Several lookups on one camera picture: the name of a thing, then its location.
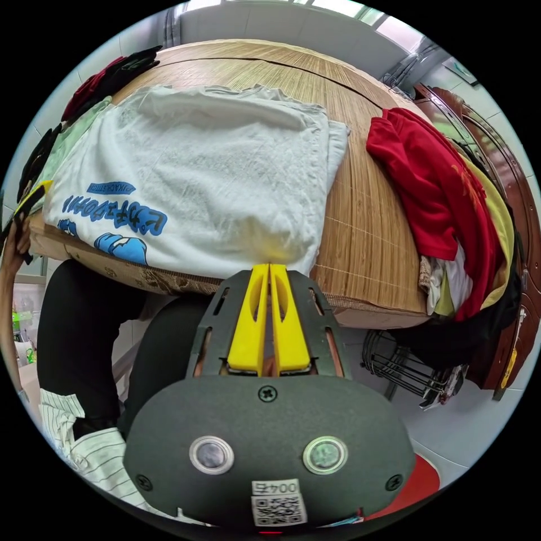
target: striped shirt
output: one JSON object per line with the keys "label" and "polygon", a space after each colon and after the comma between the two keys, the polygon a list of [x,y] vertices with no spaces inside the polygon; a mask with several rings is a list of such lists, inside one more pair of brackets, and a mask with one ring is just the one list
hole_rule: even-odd
{"label": "striped shirt", "polygon": [[[40,390],[39,411],[45,438],[73,470],[86,481],[126,503],[149,513],[173,517],[151,507],[141,496],[123,466],[126,443],[117,428],[88,434],[75,441],[73,424],[85,412],[74,394],[60,396]],[[179,509],[176,518],[181,522],[211,526],[185,517]]]}

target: yellow clothing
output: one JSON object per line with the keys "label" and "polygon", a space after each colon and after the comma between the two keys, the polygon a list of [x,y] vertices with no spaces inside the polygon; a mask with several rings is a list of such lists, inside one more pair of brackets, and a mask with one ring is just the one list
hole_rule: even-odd
{"label": "yellow clothing", "polygon": [[[504,262],[494,277],[492,292],[481,305],[481,310],[483,310],[484,308],[488,308],[497,303],[502,298],[503,292],[507,287],[512,265],[511,258],[513,257],[513,249],[515,247],[515,232],[511,216],[509,215],[505,202],[496,189],[496,186],[494,186],[491,180],[470,160],[465,157],[463,157],[462,160],[470,172],[479,180],[485,190],[486,206],[489,209],[490,217],[492,218],[496,233],[500,239],[500,245],[504,255]],[[453,302],[451,301],[451,293],[446,273],[444,273],[441,283],[440,300],[436,304],[434,312],[440,316],[454,315],[454,307]]]}

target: bamboo mat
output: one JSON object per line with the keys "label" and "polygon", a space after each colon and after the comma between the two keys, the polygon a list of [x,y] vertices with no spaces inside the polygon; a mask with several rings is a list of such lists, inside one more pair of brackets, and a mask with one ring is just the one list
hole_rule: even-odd
{"label": "bamboo mat", "polygon": [[[259,84],[320,104],[329,118],[346,123],[348,151],[327,200],[312,278],[334,307],[426,315],[426,297],[418,288],[419,256],[405,214],[365,148],[371,118],[381,116],[382,108],[402,107],[405,100],[346,63],[277,43],[218,40],[166,49],[158,58],[158,67],[113,102],[144,86],[241,90]],[[421,114],[414,104],[410,108]]]}

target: window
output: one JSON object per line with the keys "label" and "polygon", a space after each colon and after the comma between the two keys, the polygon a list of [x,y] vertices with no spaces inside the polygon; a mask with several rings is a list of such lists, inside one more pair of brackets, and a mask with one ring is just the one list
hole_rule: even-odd
{"label": "window", "polygon": [[379,21],[383,17],[383,15],[385,15],[383,11],[379,11],[373,7],[367,7],[366,9],[362,10],[362,14],[359,17],[359,20],[372,26],[377,21]]}
{"label": "window", "polygon": [[181,4],[184,11],[193,11],[198,10],[201,7],[211,7],[211,6],[218,6],[221,4],[221,0],[190,0],[189,2],[186,2],[185,4]]}
{"label": "window", "polygon": [[348,17],[355,17],[364,8],[363,4],[352,0],[314,0],[313,7],[321,7],[324,10],[336,11]]}
{"label": "window", "polygon": [[376,32],[394,41],[409,52],[414,52],[424,37],[421,32],[394,17],[387,17],[379,25]]}

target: black trousers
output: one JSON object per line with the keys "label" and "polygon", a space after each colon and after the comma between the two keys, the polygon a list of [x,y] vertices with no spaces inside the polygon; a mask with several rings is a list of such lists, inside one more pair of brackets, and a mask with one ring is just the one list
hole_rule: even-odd
{"label": "black trousers", "polygon": [[120,326],[139,317],[146,293],[73,259],[58,267],[39,318],[37,371],[42,389],[77,396],[85,418],[76,421],[76,439],[114,426],[127,437],[141,407],[157,392],[185,378],[197,326],[211,299],[183,294],[150,322],[121,415],[112,373],[113,344]]}

